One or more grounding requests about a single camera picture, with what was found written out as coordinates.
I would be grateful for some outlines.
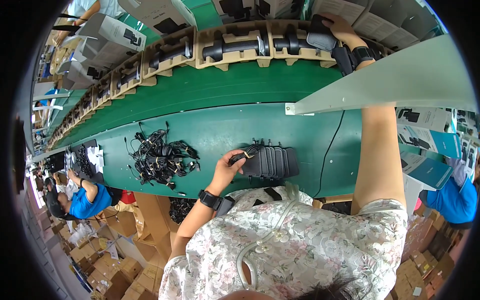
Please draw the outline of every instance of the black cable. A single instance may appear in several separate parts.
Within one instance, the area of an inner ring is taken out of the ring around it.
[[[319,186],[318,186],[318,192],[312,198],[315,198],[318,195],[318,193],[320,193],[320,190],[322,189],[322,175],[324,174],[325,159],[327,157],[328,150],[330,150],[330,147],[332,146],[333,140],[335,139],[336,133],[338,132],[338,130],[340,129],[340,126],[342,125],[343,115],[345,115],[345,111],[342,111],[342,117],[340,117],[340,123],[338,123],[338,127],[335,130],[335,133],[332,137],[332,141],[330,141],[330,144],[328,145],[327,151],[325,151],[324,162],[322,163],[322,170],[320,171],[320,183],[319,183]]]
[[[245,149],[242,153],[235,154],[232,158],[228,161],[228,165],[231,166],[237,161],[241,160],[242,158],[252,158],[260,151],[260,147],[258,144],[252,144],[247,149]]]

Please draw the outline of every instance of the woman's right hand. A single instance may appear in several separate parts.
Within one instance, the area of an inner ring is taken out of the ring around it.
[[[347,44],[350,50],[358,46],[366,46],[365,42],[353,31],[352,26],[350,26],[344,18],[327,12],[321,13],[320,15],[333,21],[332,23],[327,20],[322,20],[322,23],[330,28],[330,31],[332,31],[332,34],[338,40]]]

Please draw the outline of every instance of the black strap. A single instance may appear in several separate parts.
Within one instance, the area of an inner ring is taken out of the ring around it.
[[[282,196],[277,193],[273,188],[266,188],[264,189],[265,193],[267,193],[270,197],[273,198],[273,201],[282,201]]]
[[[72,18],[72,19],[78,19],[78,20],[84,20],[84,21],[88,21],[87,19],[82,19],[80,17],[75,17],[75,16],[72,16],[70,14],[66,14],[66,13],[61,13],[59,15],[59,18]]]

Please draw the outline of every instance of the cable pile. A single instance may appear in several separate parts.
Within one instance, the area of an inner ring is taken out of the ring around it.
[[[140,131],[135,134],[135,137],[130,141],[130,147],[134,149],[132,142],[137,140],[140,142],[137,151],[130,152],[127,146],[127,138],[124,138],[125,147],[128,154],[134,159],[134,167],[140,174],[137,180],[143,185],[149,183],[153,186],[152,181],[165,184],[172,191],[179,195],[185,196],[185,193],[177,192],[175,190],[175,183],[171,182],[173,176],[184,177],[193,170],[200,171],[200,159],[197,152],[192,147],[188,146],[184,141],[174,141],[167,143],[168,123],[165,122],[166,130],[159,129],[145,138],[145,133],[140,126]],[[191,158],[195,161],[183,164],[184,158]],[[127,165],[130,171],[133,170],[130,165]]]
[[[195,205],[196,199],[169,197],[170,199],[170,217],[180,224]]]

